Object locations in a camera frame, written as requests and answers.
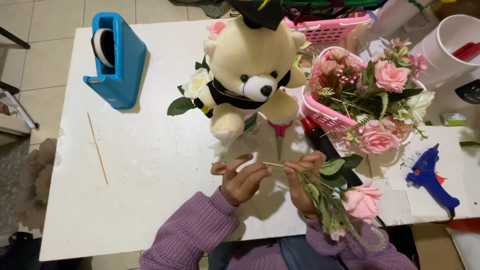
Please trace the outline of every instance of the blue glue gun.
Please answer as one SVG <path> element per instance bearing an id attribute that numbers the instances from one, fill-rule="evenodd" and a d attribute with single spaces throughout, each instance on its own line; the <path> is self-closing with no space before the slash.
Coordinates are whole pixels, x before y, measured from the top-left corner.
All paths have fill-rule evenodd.
<path id="1" fill-rule="evenodd" d="M 455 216 L 455 207 L 460 205 L 457 198 L 450 196 L 438 182 L 435 163 L 438 161 L 438 146 L 428 149 L 413 165 L 413 172 L 407 175 L 408 185 L 423 186 L 441 206 L 450 211 L 450 218 Z"/>

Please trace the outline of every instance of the white table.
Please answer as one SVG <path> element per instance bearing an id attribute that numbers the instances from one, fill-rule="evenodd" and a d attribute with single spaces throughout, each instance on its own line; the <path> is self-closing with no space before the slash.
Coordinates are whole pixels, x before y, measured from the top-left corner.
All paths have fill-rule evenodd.
<path id="1" fill-rule="evenodd" d="M 96 75 L 90 45 L 91 28 L 77 29 L 61 119 L 40 260 L 96 256 L 145 250 L 158 228 L 195 192 L 210 195 L 221 177 L 210 175 L 210 163 L 249 152 L 239 141 L 222 159 L 208 148 L 216 140 L 209 119 L 199 110 L 167 116 L 168 105 L 180 97 L 177 86 L 188 80 L 194 62 L 203 58 L 202 41 L 211 21 L 132 25 L 148 53 L 137 105 L 127 112 L 112 109 L 83 83 Z M 345 43 L 351 50 L 354 38 Z M 300 101 L 300 90 L 288 93 Z M 105 183 L 87 118 L 90 113 L 108 184 Z M 282 158 L 298 160 L 311 151 L 303 137 L 299 114 L 286 131 Z M 260 147 L 255 160 L 278 162 L 275 133 L 259 118 Z M 368 162 L 358 169 L 370 178 Z M 478 191 L 476 183 L 471 182 Z M 438 217 L 409 214 L 405 194 L 379 184 L 379 203 L 386 224 L 415 223 Z M 283 171 L 274 169 L 259 192 L 235 213 L 242 221 L 231 240 L 305 233 L 305 223 L 289 199 Z"/>

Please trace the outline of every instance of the cream rose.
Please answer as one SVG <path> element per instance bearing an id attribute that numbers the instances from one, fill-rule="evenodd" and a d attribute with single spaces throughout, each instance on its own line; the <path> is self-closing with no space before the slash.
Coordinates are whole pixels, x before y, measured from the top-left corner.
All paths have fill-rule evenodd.
<path id="1" fill-rule="evenodd" d="M 185 90 L 183 94 L 187 98 L 195 99 L 198 93 L 207 86 L 207 83 L 213 80 L 212 71 L 208 72 L 206 68 L 197 69 L 190 75 L 190 81 L 181 87 Z"/>
<path id="2" fill-rule="evenodd" d="M 431 104 L 434 92 L 423 90 L 420 94 L 407 99 L 408 113 L 415 123 L 420 123 L 426 114 L 427 107 Z"/>

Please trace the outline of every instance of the chair leg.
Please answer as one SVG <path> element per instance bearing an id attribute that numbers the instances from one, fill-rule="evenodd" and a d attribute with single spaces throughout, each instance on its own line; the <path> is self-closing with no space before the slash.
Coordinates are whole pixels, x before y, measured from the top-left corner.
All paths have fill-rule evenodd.
<path id="1" fill-rule="evenodd" d="M 14 86 L 11 86 L 10 84 L 6 84 L 2 81 L 0 81 L 0 88 L 3 89 L 3 90 L 9 91 L 10 94 L 12 94 L 12 95 L 16 95 L 20 92 L 20 89 L 14 87 Z"/>
<path id="2" fill-rule="evenodd" d="M 1 27 L 0 27 L 0 35 L 8 38 L 9 40 L 11 40 L 13 42 L 15 42 L 16 44 L 18 44 L 19 46 L 21 46 L 24 49 L 29 49 L 30 48 L 30 44 L 28 44 L 25 41 L 19 39 L 17 36 L 15 36 L 14 34 L 8 32 L 7 30 L 5 30 L 4 28 L 1 28 Z"/>

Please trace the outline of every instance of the pink plastic basket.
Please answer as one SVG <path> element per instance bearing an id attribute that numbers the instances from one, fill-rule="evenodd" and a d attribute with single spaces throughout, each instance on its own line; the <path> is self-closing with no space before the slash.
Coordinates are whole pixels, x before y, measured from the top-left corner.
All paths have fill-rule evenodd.
<path id="1" fill-rule="evenodd" d="M 355 12 L 344 19 L 311 21 L 297 25 L 294 25 L 291 20 L 285 17 L 285 22 L 290 29 L 303 32 L 307 40 L 312 43 L 340 42 L 348 36 L 356 25 L 365 24 L 371 20 L 372 18 L 366 12 Z"/>
<path id="2" fill-rule="evenodd" d="M 318 55 L 318 58 L 321 59 L 322 62 L 328 60 L 328 51 L 335 48 L 341 49 L 341 47 L 328 47 Z M 361 67 L 365 68 L 367 66 L 362 62 L 360 57 L 354 55 L 353 53 L 350 54 L 349 58 L 358 60 L 359 66 Z M 345 76 L 343 75 L 342 69 L 337 72 L 337 75 L 343 83 L 354 82 L 357 76 L 361 76 L 361 74 Z M 347 116 L 318 103 L 316 101 L 318 98 L 318 93 L 312 93 L 310 96 L 304 94 L 302 96 L 302 112 L 305 114 L 305 116 L 310 116 L 315 122 L 319 123 L 323 128 L 328 130 L 343 130 L 357 124 L 355 120 L 350 119 Z"/>

